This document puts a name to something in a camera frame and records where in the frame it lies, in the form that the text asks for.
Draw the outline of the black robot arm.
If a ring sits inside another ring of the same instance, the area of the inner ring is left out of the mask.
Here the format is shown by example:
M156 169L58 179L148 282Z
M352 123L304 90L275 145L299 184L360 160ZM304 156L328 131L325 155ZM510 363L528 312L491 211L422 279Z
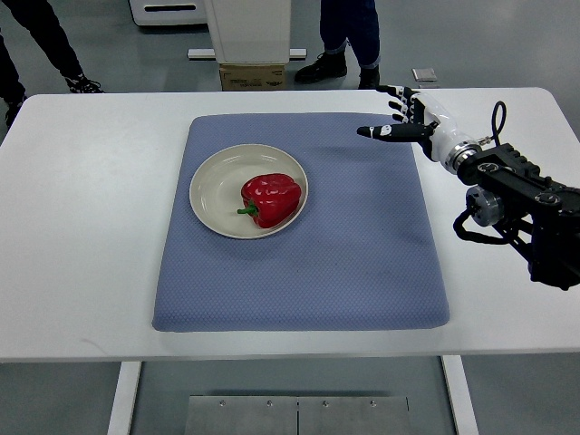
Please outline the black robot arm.
M543 177L536 164L501 143L506 117L506 104L498 101L491 118L494 146L457 168L469 189L453 229L462 240L512 246L527 261L533 282L566 291L579 284L579 189Z

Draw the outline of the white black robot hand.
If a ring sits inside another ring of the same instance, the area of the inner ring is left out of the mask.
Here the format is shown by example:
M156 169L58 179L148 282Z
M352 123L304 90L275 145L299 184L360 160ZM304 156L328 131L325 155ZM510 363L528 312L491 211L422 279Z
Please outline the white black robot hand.
M427 93L394 85L377 90L392 97L394 123L360 127L358 135L389 143L417 143L429 160L453 175L463 161L481 151L478 142L461 131L451 114Z

